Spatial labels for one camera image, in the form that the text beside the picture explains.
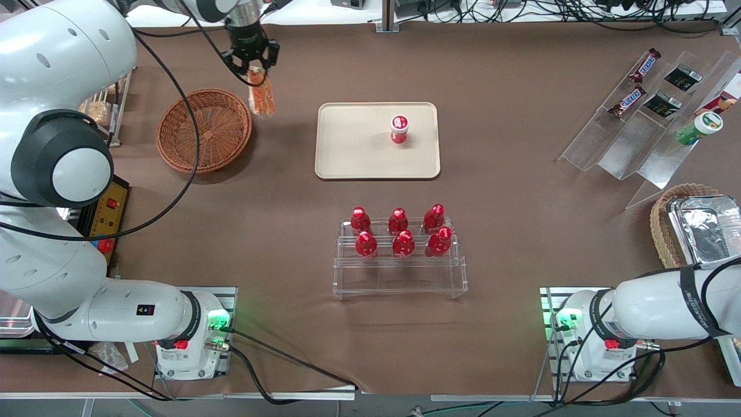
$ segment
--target red button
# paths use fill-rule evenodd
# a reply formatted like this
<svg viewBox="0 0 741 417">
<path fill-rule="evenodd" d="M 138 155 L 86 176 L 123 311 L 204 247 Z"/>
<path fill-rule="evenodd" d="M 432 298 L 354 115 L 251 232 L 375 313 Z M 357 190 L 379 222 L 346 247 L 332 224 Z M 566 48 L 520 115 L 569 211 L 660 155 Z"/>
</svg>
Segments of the red button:
<svg viewBox="0 0 741 417">
<path fill-rule="evenodd" d="M 113 250 L 113 239 L 98 240 L 96 248 L 98 248 L 101 253 L 110 252 L 111 250 Z"/>
<path fill-rule="evenodd" d="M 615 339 L 608 339 L 605 341 L 605 347 L 608 349 L 617 349 L 620 347 L 620 342 Z"/>
</svg>

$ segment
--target acrylic display rack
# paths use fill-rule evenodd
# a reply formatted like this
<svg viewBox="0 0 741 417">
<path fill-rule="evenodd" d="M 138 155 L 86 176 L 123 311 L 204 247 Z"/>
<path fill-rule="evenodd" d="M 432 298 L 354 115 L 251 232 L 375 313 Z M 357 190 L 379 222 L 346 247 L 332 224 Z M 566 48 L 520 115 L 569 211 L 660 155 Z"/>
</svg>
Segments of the acrylic display rack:
<svg viewBox="0 0 741 417">
<path fill-rule="evenodd" d="M 373 218 L 370 232 L 378 242 L 378 255 L 364 259 L 355 251 L 357 237 L 350 227 L 350 219 L 342 219 L 334 257 L 334 294 L 340 299 L 346 295 L 409 293 L 437 293 L 455 298 L 468 291 L 463 248 L 449 217 L 445 218 L 445 225 L 453 229 L 450 250 L 441 257 L 427 257 L 425 246 L 429 236 L 422 230 L 422 218 L 410 218 L 408 229 L 416 248 L 410 257 L 399 259 L 391 252 L 394 236 L 388 233 L 388 219 Z"/>
<path fill-rule="evenodd" d="M 729 52 L 724 53 L 715 66 L 687 51 L 682 52 L 671 64 L 659 59 L 643 79 L 642 88 L 646 95 L 618 119 L 607 110 L 635 89 L 636 85 L 628 78 L 628 74 L 633 73 L 641 62 L 642 58 L 626 73 L 559 157 L 559 160 L 567 160 L 582 171 L 598 165 L 618 180 L 624 180 L 632 174 L 643 177 L 645 182 L 628 203 L 627 209 L 656 196 L 666 187 L 694 148 L 694 145 L 686 146 L 677 142 L 675 133 L 687 125 L 694 118 L 694 112 L 710 101 L 741 70 L 741 59 Z M 702 75 L 702 81 L 685 92 L 664 80 L 678 64 L 684 64 Z M 668 118 L 644 106 L 659 90 L 682 103 L 682 107 Z"/>
</svg>

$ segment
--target brown table surface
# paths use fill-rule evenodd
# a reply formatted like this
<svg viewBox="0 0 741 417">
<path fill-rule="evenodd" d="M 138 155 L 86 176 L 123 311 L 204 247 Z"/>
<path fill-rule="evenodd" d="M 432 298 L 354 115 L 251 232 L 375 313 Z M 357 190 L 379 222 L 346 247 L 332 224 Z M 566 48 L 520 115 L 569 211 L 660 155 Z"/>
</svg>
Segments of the brown table surface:
<svg viewBox="0 0 741 417">
<path fill-rule="evenodd" d="M 178 286 L 238 286 L 236 327 L 355 381 L 371 393 L 529 395 L 545 352 L 541 286 L 609 286 L 661 267 L 648 207 L 623 211 L 642 181 L 582 173 L 556 158 L 635 59 L 650 47 L 708 61 L 738 52 L 716 34 L 681 39 L 590 24 L 405 24 L 269 27 L 282 50 L 271 71 L 278 113 L 256 120 L 247 151 L 199 176 L 159 222 L 120 240 L 124 278 Z M 223 32 L 212 33 L 226 47 Z M 186 91 L 247 90 L 200 36 L 148 39 Z M 154 135 L 176 90 L 140 48 L 116 173 L 131 182 L 124 226 L 164 208 L 185 175 Z M 428 101 L 439 114 L 442 171 L 430 181 L 323 181 L 313 171 L 316 115 L 326 102 Z M 704 139 L 673 183 L 741 196 L 735 157 L 741 110 Z M 454 301 L 336 299 L 338 220 L 357 205 L 387 216 L 443 203 L 467 253 L 470 289 Z M 270 391 L 338 383 L 239 344 Z M 143 357 L 133 366 L 150 375 Z M 717 348 L 672 353 L 647 395 L 741 398 Z M 0 358 L 2 391 L 122 391 L 66 358 Z M 175 386 L 177 395 L 254 392 L 244 367 Z M 548 382 L 542 393 L 551 391 Z M 602 391 L 602 398 L 618 389 Z"/>
</svg>

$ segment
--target round wicker basket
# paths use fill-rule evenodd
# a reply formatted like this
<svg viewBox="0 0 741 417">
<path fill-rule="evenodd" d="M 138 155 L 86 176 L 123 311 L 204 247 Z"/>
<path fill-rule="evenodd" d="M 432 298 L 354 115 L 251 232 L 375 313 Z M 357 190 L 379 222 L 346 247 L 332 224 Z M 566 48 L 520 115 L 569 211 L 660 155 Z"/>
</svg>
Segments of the round wicker basket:
<svg viewBox="0 0 741 417">
<path fill-rule="evenodd" d="M 230 91 L 204 88 L 187 95 L 199 128 L 201 152 L 197 173 L 215 171 L 234 161 L 247 146 L 252 116 L 245 102 Z M 190 172 L 196 158 L 196 132 L 180 99 L 157 126 L 157 150 L 178 171 Z"/>
<path fill-rule="evenodd" d="M 679 256 L 679 251 L 677 251 L 672 238 L 671 223 L 666 214 L 666 205 L 669 200 L 715 194 L 718 194 L 718 190 L 703 184 L 679 184 L 668 189 L 654 203 L 654 207 L 651 208 L 651 236 L 654 238 L 656 251 L 659 252 L 659 258 L 661 258 L 665 268 L 678 268 L 686 264 Z"/>
</svg>

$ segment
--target green bottle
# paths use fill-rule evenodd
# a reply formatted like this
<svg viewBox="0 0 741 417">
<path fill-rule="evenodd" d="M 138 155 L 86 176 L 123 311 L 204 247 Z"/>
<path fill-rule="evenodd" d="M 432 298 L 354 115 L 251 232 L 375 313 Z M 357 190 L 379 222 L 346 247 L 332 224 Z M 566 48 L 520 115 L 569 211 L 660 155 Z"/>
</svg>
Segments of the green bottle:
<svg viewBox="0 0 741 417">
<path fill-rule="evenodd" d="M 675 137 L 683 145 L 693 145 L 701 137 L 714 134 L 723 127 L 723 119 L 712 111 L 696 116 L 692 122 L 677 131 Z"/>
</svg>

